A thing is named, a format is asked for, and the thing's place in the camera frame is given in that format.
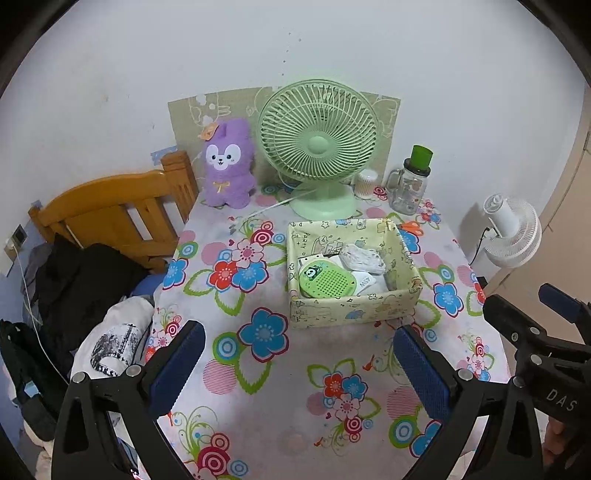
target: table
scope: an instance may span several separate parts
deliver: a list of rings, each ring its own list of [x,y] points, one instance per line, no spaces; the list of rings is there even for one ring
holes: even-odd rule
[[[263,187],[244,210],[197,200],[156,305],[146,360],[187,319],[205,326],[206,348],[159,425],[200,480],[402,478],[440,425],[394,356],[394,331],[410,323],[454,367],[507,382],[501,338],[482,316],[484,293],[433,203],[400,216],[378,187],[358,201],[357,215],[402,225],[424,280],[414,314],[291,327],[285,235],[300,219],[289,205],[251,216],[288,194]],[[482,423],[475,439],[481,433]]]

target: charging cable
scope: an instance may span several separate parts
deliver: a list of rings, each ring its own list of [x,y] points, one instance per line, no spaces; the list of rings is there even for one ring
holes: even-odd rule
[[[22,263],[21,263],[21,257],[18,256],[18,251],[15,248],[14,251],[17,253],[17,260],[18,260],[18,266],[21,269],[21,276],[22,276],[22,282],[25,285],[25,295],[27,296],[27,306],[29,308],[29,314],[31,315],[31,318],[33,319],[33,330],[35,330],[35,334],[37,335],[37,340],[39,340],[39,346],[41,347],[41,350],[43,351],[43,353],[45,354],[45,356],[47,357],[47,359],[49,360],[49,363],[51,363],[51,366],[56,370],[57,374],[61,377],[61,379],[66,382],[66,385],[69,384],[68,380],[66,380],[62,374],[60,373],[60,371],[57,369],[57,367],[53,364],[53,362],[51,361],[51,358],[49,358],[49,355],[47,355],[47,352],[45,351],[45,349],[43,348],[43,344],[41,343],[41,339],[39,338],[39,332],[37,331],[37,327],[35,326],[35,323],[38,321],[35,316],[33,315],[33,308],[31,307],[31,298],[29,297],[29,289],[27,288],[27,281],[25,280],[25,272],[22,269]]]

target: wall outlet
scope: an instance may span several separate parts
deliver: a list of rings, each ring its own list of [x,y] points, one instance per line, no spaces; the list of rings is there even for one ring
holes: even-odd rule
[[[22,225],[19,225],[14,233],[4,242],[4,255],[0,254],[0,273],[8,276],[14,262],[17,260],[17,252],[22,250],[22,245],[27,239],[27,233]]]

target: blue gripper pad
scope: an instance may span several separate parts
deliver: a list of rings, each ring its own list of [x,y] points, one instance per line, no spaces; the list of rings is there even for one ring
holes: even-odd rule
[[[419,340],[423,343],[422,346],[405,327],[399,328],[394,335],[394,355],[429,417],[445,423],[452,413],[449,389],[427,359],[423,349],[427,349],[431,354],[440,354],[432,352],[422,339]]]
[[[554,310],[570,323],[577,321],[581,305],[573,297],[557,289],[549,283],[544,283],[538,290],[538,298],[547,307]]]
[[[153,419],[172,410],[204,348],[203,325],[189,320],[170,345],[159,349],[148,361],[144,390],[149,392],[148,412]]]

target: person's hand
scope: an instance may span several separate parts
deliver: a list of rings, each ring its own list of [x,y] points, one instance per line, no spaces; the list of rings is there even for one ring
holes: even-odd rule
[[[544,436],[544,444],[542,445],[544,465],[554,462],[554,459],[564,452],[567,443],[568,440],[564,435],[564,423],[549,417],[546,435]]]

